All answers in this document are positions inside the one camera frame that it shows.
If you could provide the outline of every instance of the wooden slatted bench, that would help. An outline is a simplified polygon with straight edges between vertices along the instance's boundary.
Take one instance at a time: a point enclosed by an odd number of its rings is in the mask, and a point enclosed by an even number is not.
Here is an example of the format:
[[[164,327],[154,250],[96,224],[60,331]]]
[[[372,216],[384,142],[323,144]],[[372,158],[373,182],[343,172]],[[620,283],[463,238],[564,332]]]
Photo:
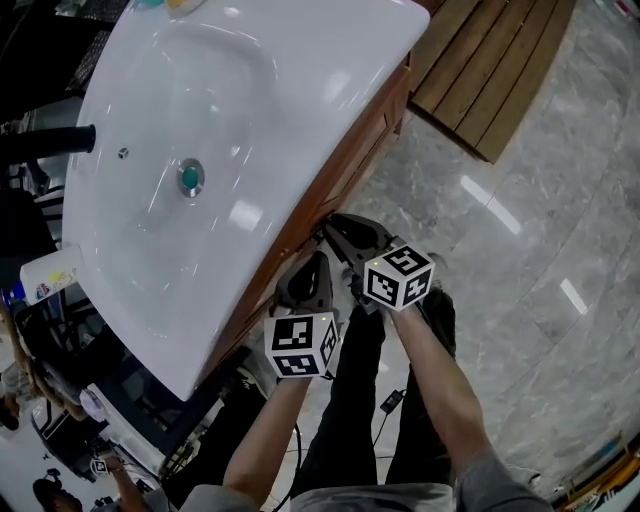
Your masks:
[[[532,103],[576,0],[416,0],[432,19],[410,56],[410,104],[495,162]]]

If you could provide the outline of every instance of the white sink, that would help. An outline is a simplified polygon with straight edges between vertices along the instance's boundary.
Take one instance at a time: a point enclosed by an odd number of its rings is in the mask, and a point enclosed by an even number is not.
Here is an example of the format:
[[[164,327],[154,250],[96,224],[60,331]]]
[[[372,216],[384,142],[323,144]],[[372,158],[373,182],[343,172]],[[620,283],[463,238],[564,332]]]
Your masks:
[[[337,143],[426,28],[407,0],[131,4],[91,80],[63,237],[115,333],[178,397]]]

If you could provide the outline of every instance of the black pants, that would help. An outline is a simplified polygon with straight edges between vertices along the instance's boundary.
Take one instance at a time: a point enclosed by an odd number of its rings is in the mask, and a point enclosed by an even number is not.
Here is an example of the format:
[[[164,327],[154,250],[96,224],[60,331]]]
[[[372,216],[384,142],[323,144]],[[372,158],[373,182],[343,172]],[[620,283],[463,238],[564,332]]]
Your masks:
[[[182,507],[198,485],[222,485],[233,452],[265,402],[255,388],[225,402],[203,437],[198,455],[179,473],[162,482],[162,489],[176,508]]]
[[[423,302],[423,315],[455,357],[455,310],[451,298],[440,290],[432,291]],[[378,483],[371,420],[384,338],[379,312],[367,316],[360,307],[353,311],[331,387],[331,401],[311,442],[292,497],[312,489]],[[450,485],[451,481],[447,450],[433,428],[410,369],[396,453],[386,483]]]

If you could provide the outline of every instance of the white bottle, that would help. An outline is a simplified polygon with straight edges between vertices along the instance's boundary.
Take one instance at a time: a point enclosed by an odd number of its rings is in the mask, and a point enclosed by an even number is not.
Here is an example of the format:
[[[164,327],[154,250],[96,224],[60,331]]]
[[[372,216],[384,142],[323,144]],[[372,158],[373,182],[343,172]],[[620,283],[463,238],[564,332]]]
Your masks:
[[[80,247],[71,245],[23,265],[20,281],[25,300],[34,305],[71,286],[78,280],[81,263]]]

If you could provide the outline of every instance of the wooden cabinet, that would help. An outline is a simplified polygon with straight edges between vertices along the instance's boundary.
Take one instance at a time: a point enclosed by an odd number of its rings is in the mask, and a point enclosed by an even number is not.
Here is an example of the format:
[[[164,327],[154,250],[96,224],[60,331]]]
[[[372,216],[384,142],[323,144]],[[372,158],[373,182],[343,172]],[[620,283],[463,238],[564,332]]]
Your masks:
[[[322,219],[340,208],[374,159],[390,145],[389,140],[397,137],[408,96],[409,69],[403,63],[358,117],[294,208],[227,322],[201,378],[263,317],[270,304],[267,290],[282,274],[281,267],[313,250],[314,244],[308,241]]]

